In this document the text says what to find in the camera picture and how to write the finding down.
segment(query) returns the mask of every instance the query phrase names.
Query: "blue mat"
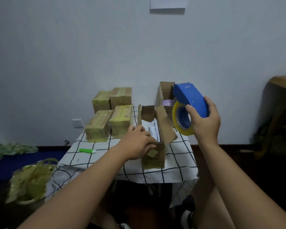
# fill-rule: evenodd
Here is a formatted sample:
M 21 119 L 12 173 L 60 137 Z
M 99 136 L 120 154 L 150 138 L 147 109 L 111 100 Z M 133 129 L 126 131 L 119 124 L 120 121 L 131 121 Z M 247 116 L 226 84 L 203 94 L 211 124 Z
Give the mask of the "blue mat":
M 66 152 L 67 150 L 45 151 L 33 154 L 4 156 L 4 158 L 0 160 L 0 181 L 10 180 L 13 172 L 25 165 L 35 164 L 36 162 L 47 158 L 56 158 L 57 160 L 60 160 Z

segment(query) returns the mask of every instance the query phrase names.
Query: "taped cardboard box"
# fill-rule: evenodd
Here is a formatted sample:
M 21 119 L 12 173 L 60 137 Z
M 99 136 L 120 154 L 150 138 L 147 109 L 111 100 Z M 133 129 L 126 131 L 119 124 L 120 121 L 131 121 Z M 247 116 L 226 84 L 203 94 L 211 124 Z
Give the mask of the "taped cardboard box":
M 158 93 L 157 93 L 157 100 L 156 100 L 156 107 L 162 105 L 162 101 L 164 100 L 172 100 L 174 99 L 173 94 L 173 87 L 175 82 L 160 82 Z M 164 106 L 167 116 L 170 120 L 171 125 L 174 127 L 173 122 L 173 106 Z
M 112 138 L 122 138 L 130 125 L 133 125 L 133 107 L 132 105 L 116 106 L 112 117 L 109 120 L 109 125 L 112 130 Z
M 130 105 L 132 88 L 114 88 L 110 93 L 111 109 L 114 110 L 116 106 Z
M 152 122 L 156 118 L 159 127 L 161 142 L 154 143 L 157 153 L 152 152 L 153 157 L 146 154 L 142 159 L 142 169 L 164 169 L 166 146 L 177 139 L 174 128 L 171 126 L 164 106 L 159 106 L 155 110 L 154 105 L 141 106 L 138 108 L 138 124 L 142 124 L 142 120 Z
M 88 142 L 106 142 L 110 134 L 108 121 L 113 110 L 99 110 L 85 127 Z
M 92 100 L 94 113 L 99 110 L 111 110 L 110 96 L 111 91 L 100 91 Z

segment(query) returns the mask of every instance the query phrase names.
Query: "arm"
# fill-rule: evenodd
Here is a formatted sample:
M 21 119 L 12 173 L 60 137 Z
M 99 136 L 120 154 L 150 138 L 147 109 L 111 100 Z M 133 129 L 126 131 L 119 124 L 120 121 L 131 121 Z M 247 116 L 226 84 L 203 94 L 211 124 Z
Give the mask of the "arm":
M 223 151 L 217 142 L 220 116 L 205 97 L 210 116 L 201 118 L 186 106 L 192 127 L 215 185 L 236 228 L 286 228 L 286 212 L 269 198 Z
M 86 169 L 41 208 L 25 220 L 25 228 L 86 228 L 104 194 L 123 164 L 141 158 L 156 142 L 141 125 L 129 127 L 120 142 L 110 148 L 95 164 Z

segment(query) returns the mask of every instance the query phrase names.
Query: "tape roll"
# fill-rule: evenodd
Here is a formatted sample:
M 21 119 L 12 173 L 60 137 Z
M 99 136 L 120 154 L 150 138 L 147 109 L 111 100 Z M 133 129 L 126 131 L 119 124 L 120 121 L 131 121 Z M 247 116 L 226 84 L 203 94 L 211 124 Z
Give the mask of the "tape roll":
M 182 135 L 189 136 L 194 134 L 185 104 L 181 104 L 179 101 L 173 107 L 173 122 Z

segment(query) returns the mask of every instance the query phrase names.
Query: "electrical outlet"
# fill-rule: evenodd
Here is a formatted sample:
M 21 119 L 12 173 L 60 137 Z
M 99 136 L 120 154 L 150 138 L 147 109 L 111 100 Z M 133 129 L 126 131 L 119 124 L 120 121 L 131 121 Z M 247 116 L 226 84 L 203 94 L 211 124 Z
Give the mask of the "electrical outlet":
M 82 119 L 72 119 L 72 124 L 74 128 L 83 128 Z

